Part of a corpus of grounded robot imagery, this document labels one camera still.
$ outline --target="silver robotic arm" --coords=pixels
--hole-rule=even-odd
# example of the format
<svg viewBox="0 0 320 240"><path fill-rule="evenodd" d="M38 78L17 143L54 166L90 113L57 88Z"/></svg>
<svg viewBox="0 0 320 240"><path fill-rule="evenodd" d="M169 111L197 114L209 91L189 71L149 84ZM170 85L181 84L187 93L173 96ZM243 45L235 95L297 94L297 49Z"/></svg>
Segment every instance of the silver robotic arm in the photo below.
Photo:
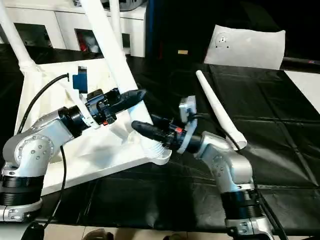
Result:
<svg viewBox="0 0 320 240"><path fill-rule="evenodd" d="M190 103L192 101L187 99L180 104L182 123L154 115L155 126L134 121L132 127L166 148L178 153L187 151L206 163L220 191L225 225L231 237L235 240L274 240L269 221L260 209L250 162L220 136L207 131L201 136L193 135L195 128L191 126L195 120L190 117L195 116L196 111L195 102Z"/></svg>
<svg viewBox="0 0 320 240"><path fill-rule="evenodd" d="M98 89L87 95L85 105L97 124L108 125L115 122L117 113L138 104L145 94L145 90L120 94L117 88L104 94ZM60 146L89 127L77 106L62 107L6 142L0 175L0 240L43 238L42 226L32 221L42 207L41 191L49 161Z"/></svg>

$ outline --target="white pole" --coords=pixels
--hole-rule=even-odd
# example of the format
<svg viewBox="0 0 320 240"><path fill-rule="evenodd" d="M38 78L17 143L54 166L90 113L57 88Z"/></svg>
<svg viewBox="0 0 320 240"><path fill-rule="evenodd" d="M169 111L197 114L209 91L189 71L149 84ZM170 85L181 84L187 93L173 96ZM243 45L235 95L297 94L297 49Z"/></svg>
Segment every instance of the white pole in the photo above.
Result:
<svg viewBox="0 0 320 240"><path fill-rule="evenodd" d="M99 44L106 63L108 64L111 76L115 80L119 92L124 93L129 90L138 89L135 79L127 64L126 56L117 43L115 34L100 0L80 0L80 2L88 17L94 36ZM143 101L136 106L131 107L128 112L130 114L131 121L137 120L153 124ZM165 151L161 143L143 136L140 137L141 146L146 157L150 159L161 157L162 153Z"/></svg>
<svg viewBox="0 0 320 240"><path fill-rule="evenodd" d="M222 106L221 102L217 98L215 92L212 90L211 86L209 85L206 77L202 73L202 71L196 71L196 76L199 79L201 87L214 111L221 127L235 140L238 144L240 149L243 149L247 146L247 140L245 136L238 131L234 123L231 121L230 117L228 116L226 110ZM232 145L234 150L237 150L237 147L231 142L231 140L227 137L226 140Z"/></svg>
<svg viewBox="0 0 320 240"><path fill-rule="evenodd" d="M18 59L20 70L24 72L36 71L36 64L29 56L27 49L22 42L20 35L14 25L10 20L9 15L6 11L6 7L2 0L0 0L0 25L8 39L16 58Z"/></svg>
<svg viewBox="0 0 320 240"><path fill-rule="evenodd" d="M124 50L123 40L122 40L122 31L121 31L121 23L120 23L120 6L119 0L109 0L110 3L110 11L111 11L111 20L112 20L112 28L115 35L115 38L119 44L121 50Z"/></svg>

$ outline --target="black cable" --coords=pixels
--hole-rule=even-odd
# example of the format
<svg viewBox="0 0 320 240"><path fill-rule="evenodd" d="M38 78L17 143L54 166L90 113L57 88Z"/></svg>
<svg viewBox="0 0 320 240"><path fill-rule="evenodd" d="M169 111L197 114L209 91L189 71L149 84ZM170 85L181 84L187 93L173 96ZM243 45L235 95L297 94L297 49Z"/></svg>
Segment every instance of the black cable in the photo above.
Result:
<svg viewBox="0 0 320 240"><path fill-rule="evenodd" d="M25 123L27 121L27 118L28 118L28 115L32 109L32 107L34 106L35 102L38 100L38 98L51 86L53 85L54 83L58 82L59 80L61 79L64 79L64 78L69 78L69 74L63 74L63 75L60 75L58 77L56 77L55 79L53 79L52 81L50 81L47 85L45 85L36 95L35 97L31 100L28 108L26 109L24 115L23 115L23 118L22 118L22 121L20 123L20 126L19 126L19 129L18 129L18 132L17 134L20 134L22 133L22 129L24 128L25 126Z"/></svg>
<svg viewBox="0 0 320 240"><path fill-rule="evenodd" d="M67 161L66 161L64 147L60 146L60 150L61 150L62 161L63 161L63 180L62 180L62 186L61 186L61 190L60 190L60 196L59 196L58 201L56 202L54 210L52 211L52 213L51 213L50 217L48 218L48 220L46 221L45 225L43 226L44 229L50 224L51 220L54 218L56 211L61 203L62 197L64 195L64 191L65 191L66 178L67 178Z"/></svg>
<svg viewBox="0 0 320 240"><path fill-rule="evenodd" d="M241 148L239 147L238 143L230 136L230 134L226 130L224 130L221 126L219 126L214 121L212 121L210 119L209 114L196 113L196 114L192 115L191 118L192 119L203 119L203 120L206 120L206 121L212 123L217 129L222 131L231 140L231 142L235 145L235 147L238 149L240 154L242 154ZM272 224L272 227L274 228L274 230L279 231L278 233L279 233L280 239L281 240L288 240L288 237L286 235L284 227L282 226L277 215L275 214L273 209L270 207L269 203L266 201L265 197L261 194L261 192L258 188L257 181L256 181L256 174L253 169L252 169L252 172L253 172L253 174L252 174L253 185L254 185L254 188L258 194L259 199L261 200L260 205L261 205L263 211L265 212L267 218L269 219L270 223Z"/></svg>
<svg viewBox="0 0 320 240"><path fill-rule="evenodd" d="M58 77L56 77L55 79L53 79L52 81L50 81L48 84L46 84L36 95L35 97L31 100L29 106L27 107L24 115L23 115L23 118L22 118L22 121L21 121L21 124L19 126L19 129L18 129L18 132L17 134L20 134L22 132L22 129L24 128L25 126L25 123L26 123L26 120L28 118L28 115L33 107L33 105L35 104L35 102L38 100L38 98L51 86L53 85L54 83L58 82L59 80L61 79L64 79L64 78L69 78L69 74L63 74L63 75L60 75ZM61 154L62 154L62 161L63 161L63 180L62 180L62 186L61 186L61 190L60 190L60 196L59 196L59 199L56 203L56 206L54 208L54 211L52 212L52 214L50 215L50 217L48 218L47 222L45 223L45 225L43 226L44 229L49 225L49 223L51 222L51 220L54 218L55 216L55 213L61 203L61 200L62 200L62 197L63 197L63 193L64 193L64 190L65 190L65 185L66 185L66 178L67 178L67 161L66 161L66 155L65 155L65 151L64 151L64 148L63 146L60 146L60 150L61 150Z"/></svg>

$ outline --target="black tablecloth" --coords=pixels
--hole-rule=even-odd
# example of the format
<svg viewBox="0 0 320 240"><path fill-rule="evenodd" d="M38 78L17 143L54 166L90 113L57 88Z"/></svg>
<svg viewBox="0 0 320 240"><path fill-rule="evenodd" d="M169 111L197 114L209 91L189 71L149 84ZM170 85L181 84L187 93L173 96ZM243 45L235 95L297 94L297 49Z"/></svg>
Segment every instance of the black tablecloth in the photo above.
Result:
<svg viewBox="0 0 320 240"><path fill-rule="evenodd" d="M37 64L98 58L70 50L31 47ZM178 117L181 98L195 95L199 113L217 121L198 83L203 71L248 146L262 194L290 235L320 234L320 116L283 71L218 65L183 65L129 57L128 64L151 113ZM10 47L0 45L0 147L14 131L23 75ZM199 120L197 133L217 132ZM39 220L59 193L43 197ZM206 165L173 153L152 163L65 190L55 222L71 225L224 232L224 211Z"/></svg>

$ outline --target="metal bracket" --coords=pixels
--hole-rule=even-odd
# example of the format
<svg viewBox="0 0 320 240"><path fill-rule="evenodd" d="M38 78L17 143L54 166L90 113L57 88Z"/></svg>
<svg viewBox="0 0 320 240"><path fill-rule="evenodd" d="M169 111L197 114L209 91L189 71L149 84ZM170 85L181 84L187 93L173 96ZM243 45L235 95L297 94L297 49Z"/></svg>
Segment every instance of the metal bracket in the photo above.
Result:
<svg viewBox="0 0 320 240"><path fill-rule="evenodd" d="M177 150L179 154L183 154L188 147L188 144L190 142L190 139L192 135L194 134L197 125L198 125L198 120L193 119L192 121L188 120L188 117L190 115L196 114L197 113L197 108L196 108L196 96L188 96L187 98L183 98L179 104L179 110L180 110L180 118L183 123L186 124L185 130L186 134L184 137L184 140L180 146L180 148Z"/></svg>

